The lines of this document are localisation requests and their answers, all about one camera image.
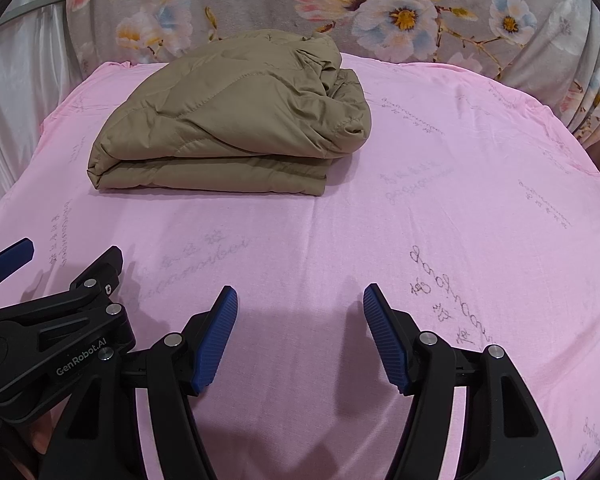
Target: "floral curtain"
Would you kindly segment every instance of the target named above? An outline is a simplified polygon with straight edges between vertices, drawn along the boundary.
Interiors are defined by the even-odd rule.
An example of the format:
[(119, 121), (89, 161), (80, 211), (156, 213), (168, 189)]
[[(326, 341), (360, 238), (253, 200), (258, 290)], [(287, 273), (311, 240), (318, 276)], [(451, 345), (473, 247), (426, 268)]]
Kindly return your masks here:
[(343, 52), (445, 62), (519, 88), (580, 142), (600, 139), (600, 13), (591, 0), (67, 0), (88, 75), (168, 62), (251, 28), (331, 34)]

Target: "white sticker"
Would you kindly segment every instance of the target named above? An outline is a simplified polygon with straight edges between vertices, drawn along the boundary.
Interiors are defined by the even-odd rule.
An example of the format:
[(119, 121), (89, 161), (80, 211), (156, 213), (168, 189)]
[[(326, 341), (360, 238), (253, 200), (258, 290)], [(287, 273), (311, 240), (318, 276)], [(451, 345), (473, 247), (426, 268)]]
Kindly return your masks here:
[(542, 480), (564, 480), (564, 473), (562, 471), (558, 471), (556, 474), (549, 475), (547, 478), (543, 478)]

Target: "folded clothing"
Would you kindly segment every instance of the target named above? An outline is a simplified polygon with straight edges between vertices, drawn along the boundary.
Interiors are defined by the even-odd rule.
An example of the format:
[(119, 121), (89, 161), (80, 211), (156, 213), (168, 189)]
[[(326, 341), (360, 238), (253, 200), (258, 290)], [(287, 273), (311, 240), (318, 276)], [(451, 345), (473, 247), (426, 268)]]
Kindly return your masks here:
[(325, 35), (237, 34), (147, 78), (109, 117), (87, 173), (137, 186), (320, 196), (331, 161), (359, 149), (371, 112)]

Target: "ridged blue pad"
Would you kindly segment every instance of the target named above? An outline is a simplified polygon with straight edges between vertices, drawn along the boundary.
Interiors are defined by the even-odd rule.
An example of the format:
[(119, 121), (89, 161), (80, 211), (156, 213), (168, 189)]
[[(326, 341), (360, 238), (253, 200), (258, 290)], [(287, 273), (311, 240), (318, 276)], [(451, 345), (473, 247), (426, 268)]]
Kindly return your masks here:
[(0, 282), (33, 259), (33, 242), (23, 238), (0, 253)]
[(363, 307), (366, 322), (376, 342), (389, 382), (398, 386), (398, 391), (403, 394), (409, 385), (406, 371), (407, 354), (371, 286), (365, 289)]
[(238, 295), (231, 289), (211, 321), (196, 352), (195, 375), (191, 386), (197, 394), (200, 394), (214, 380), (237, 316)]

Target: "pink bed sheet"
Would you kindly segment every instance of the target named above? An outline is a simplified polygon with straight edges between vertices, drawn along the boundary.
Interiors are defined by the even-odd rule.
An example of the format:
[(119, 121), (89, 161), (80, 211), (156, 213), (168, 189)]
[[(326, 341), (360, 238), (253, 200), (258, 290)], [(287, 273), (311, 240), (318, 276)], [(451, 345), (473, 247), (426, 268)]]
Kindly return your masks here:
[[(96, 191), (91, 144), (160, 65), (100, 67), (52, 113), (0, 202), (0, 250), (34, 260), (0, 306), (65, 290), (110, 245), (138, 348), (182, 329), (225, 284), (240, 313), (214, 383), (192, 401), (220, 480), (384, 479), (409, 409), (362, 313), (394, 308), (452, 345), (507, 349), (566, 477), (600, 449), (600, 175), (548, 108), (461, 68), (344, 56), (373, 113), (366, 145), (320, 198)], [(161, 478), (139, 394), (149, 478)], [(463, 395), (441, 478), (453, 478)]]

